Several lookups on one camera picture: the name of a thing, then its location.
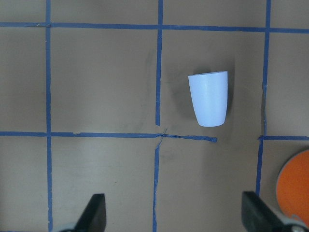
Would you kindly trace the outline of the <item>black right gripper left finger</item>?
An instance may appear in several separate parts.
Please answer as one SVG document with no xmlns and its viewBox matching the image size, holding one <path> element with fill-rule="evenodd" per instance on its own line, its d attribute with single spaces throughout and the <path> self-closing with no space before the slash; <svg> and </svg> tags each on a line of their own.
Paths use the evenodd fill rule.
<svg viewBox="0 0 309 232">
<path fill-rule="evenodd" d="M 79 220 L 74 232 L 104 232 L 107 225 L 105 194 L 94 194 Z"/>
</svg>

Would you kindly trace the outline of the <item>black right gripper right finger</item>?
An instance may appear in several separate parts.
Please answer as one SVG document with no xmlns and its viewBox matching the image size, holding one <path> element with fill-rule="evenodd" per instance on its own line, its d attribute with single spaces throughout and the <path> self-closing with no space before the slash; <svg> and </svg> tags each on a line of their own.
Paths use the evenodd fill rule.
<svg viewBox="0 0 309 232">
<path fill-rule="evenodd" d="M 241 221 L 247 232 L 287 231 L 283 222 L 254 191 L 244 191 L 242 193 Z"/>
</svg>

